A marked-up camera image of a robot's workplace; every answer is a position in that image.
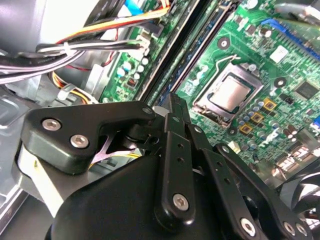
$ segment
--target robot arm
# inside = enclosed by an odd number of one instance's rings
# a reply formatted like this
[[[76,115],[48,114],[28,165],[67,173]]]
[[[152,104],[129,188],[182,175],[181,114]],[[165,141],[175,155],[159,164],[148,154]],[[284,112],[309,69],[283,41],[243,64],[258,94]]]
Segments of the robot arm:
[[[313,239],[236,153],[210,145],[184,100],[171,93],[155,111],[133,101],[26,116],[15,163],[55,217],[52,240]],[[108,175],[88,171],[134,149],[144,156]]]

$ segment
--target black plastic arm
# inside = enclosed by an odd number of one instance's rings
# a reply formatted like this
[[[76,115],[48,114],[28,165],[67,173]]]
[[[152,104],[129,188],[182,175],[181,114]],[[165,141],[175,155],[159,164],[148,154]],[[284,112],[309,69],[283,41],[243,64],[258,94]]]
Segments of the black plastic arm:
[[[21,140],[25,148],[67,174],[85,172],[98,150],[100,136],[114,135],[133,124],[147,124],[155,112],[140,101],[41,108],[30,111],[24,121]],[[47,130],[43,121],[54,119],[61,128]],[[88,146],[76,148],[74,135],[85,136]]]
[[[313,239],[310,228],[305,226],[234,151],[223,143],[217,144],[213,149],[224,157],[227,166],[240,178],[241,193],[256,204],[259,223],[269,239]],[[292,233],[286,230],[286,223],[293,228]],[[304,226],[307,236],[298,230],[297,224]]]
[[[212,204],[227,239],[267,240],[255,224],[240,194],[225,159],[212,151],[206,134],[196,125],[188,125],[192,139],[193,165],[204,171]]]
[[[184,119],[189,113],[178,96],[170,94],[167,100],[170,113],[164,123],[154,213],[165,229],[178,232],[196,217],[191,144],[185,138]]]

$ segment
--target cable tie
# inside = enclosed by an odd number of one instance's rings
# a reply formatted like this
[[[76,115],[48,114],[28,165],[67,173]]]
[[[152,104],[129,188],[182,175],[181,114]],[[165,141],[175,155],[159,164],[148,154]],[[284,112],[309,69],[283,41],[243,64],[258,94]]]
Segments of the cable tie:
[[[68,57],[74,55],[74,54],[76,53],[76,51],[77,51],[77,50],[72,50],[72,49],[70,48],[70,45],[69,45],[69,43],[68,43],[67,41],[65,41],[65,42],[63,43],[63,47],[64,47],[65,54],[66,54]]]
[[[61,101],[64,101],[67,99],[67,97],[69,96],[69,94],[76,89],[77,87],[71,83],[65,85],[63,88],[61,88],[61,90],[58,93],[57,98]]]

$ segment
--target motherboard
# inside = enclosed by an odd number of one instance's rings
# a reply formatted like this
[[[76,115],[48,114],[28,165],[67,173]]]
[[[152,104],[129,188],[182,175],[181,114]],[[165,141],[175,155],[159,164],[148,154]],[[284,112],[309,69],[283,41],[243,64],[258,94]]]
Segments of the motherboard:
[[[156,22],[148,22],[143,27],[134,27],[129,32],[127,38],[142,41],[144,48],[122,53],[113,62],[110,81],[101,95],[101,101],[132,101],[153,80],[198,2],[199,0],[175,0],[166,16]],[[147,0],[143,12],[159,7],[158,0]]]
[[[175,1],[156,32],[134,27],[129,38],[146,51],[118,56],[100,101],[156,106],[175,92],[213,146],[228,144],[263,180],[285,181],[320,156],[319,30],[284,18],[278,0],[206,2],[175,55],[198,1]]]
[[[227,143],[263,178],[286,178],[317,159],[320,68],[315,52],[264,24],[278,17],[274,3],[241,4],[189,71],[179,68],[192,56],[179,60],[155,104],[169,88],[212,145]]]

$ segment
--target cpu socket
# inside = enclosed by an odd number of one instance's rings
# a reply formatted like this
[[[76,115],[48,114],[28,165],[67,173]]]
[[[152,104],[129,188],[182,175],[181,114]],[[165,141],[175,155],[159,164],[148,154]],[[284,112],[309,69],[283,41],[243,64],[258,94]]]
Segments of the cpu socket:
[[[259,71],[250,72],[249,64],[231,62],[210,79],[193,102],[194,110],[227,127],[264,87]]]

